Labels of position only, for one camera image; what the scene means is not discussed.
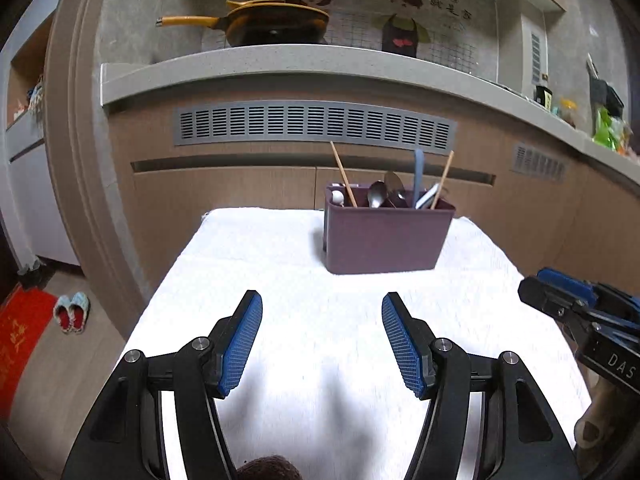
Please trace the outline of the camouflage gloved right hand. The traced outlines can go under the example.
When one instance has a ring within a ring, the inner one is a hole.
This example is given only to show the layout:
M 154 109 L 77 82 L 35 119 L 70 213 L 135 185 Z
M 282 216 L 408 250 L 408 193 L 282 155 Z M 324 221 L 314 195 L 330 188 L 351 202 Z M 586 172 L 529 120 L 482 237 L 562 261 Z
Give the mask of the camouflage gloved right hand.
M 587 373 L 591 403 L 575 424 L 577 447 L 592 451 L 614 438 L 626 438 L 639 420 L 639 396 L 621 389 L 595 372 Z

